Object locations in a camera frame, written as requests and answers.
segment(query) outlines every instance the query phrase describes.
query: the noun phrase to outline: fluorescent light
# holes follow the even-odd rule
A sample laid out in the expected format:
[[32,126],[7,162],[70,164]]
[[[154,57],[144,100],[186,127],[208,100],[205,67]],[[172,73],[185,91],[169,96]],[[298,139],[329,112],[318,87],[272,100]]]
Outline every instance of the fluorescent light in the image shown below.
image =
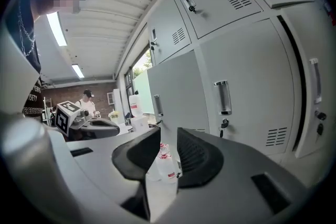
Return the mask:
[[76,72],[77,76],[81,79],[84,78],[84,75],[82,73],[82,71],[80,71],[80,68],[78,65],[72,65],[72,68],[74,69],[74,71]]
[[48,17],[50,27],[52,29],[52,33],[54,33],[54,37],[56,38],[58,45],[66,46],[67,42],[65,41],[62,28],[61,28],[61,24],[59,23],[57,12],[47,14],[47,17]]

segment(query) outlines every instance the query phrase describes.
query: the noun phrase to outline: brown wall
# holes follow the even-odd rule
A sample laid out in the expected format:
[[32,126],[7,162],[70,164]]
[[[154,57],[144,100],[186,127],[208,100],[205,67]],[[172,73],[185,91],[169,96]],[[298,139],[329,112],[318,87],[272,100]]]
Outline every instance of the brown wall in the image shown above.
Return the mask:
[[117,85],[115,83],[88,84],[65,88],[43,89],[42,96],[51,98],[52,105],[64,101],[76,103],[82,98],[84,90],[89,89],[94,94],[92,101],[96,110],[100,112],[102,118],[107,119],[107,115],[114,109],[114,105],[109,105],[108,103],[107,93],[112,92],[113,89],[116,88]]

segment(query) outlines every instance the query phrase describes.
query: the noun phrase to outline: tree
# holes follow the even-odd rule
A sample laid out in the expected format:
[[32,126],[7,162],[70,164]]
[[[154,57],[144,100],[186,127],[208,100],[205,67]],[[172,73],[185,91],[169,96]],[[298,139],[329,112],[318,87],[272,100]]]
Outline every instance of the tree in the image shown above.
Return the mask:
[[145,52],[145,55],[146,55],[146,62],[143,63],[143,66],[146,67],[146,69],[147,69],[148,67],[152,67],[151,52],[149,50],[147,50]]
[[133,68],[133,79],[135,79],[138,75],[140,75],[143,72],[142,69],[139,67]]

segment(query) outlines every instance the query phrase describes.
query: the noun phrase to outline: person wearing white shirt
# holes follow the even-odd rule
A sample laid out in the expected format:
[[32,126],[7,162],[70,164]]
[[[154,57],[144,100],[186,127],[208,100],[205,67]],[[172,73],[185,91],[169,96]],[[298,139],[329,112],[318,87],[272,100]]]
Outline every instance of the person wearing white shirt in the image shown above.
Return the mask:
[[87,109],[89,114],[94,117],[96,116],[96,107],[95,104],[91,101],[92,97],[95,97],[90,90],[85,90],[83,92],[83,98],[75,103],[76,106],[79,106],[82,109]]

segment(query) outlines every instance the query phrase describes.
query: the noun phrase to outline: ceiling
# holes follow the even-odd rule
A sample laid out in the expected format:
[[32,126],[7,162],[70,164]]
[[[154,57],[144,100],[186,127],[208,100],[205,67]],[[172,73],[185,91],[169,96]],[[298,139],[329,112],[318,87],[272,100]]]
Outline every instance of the ceiling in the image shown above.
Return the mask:
[[49,84],[79,81],[77,63],[86,80],[116,72],[131,33],[152,0],[86,0],[79,14],[60,13],[66,47],[58,47],[46,16],[35,25],[42,79]]

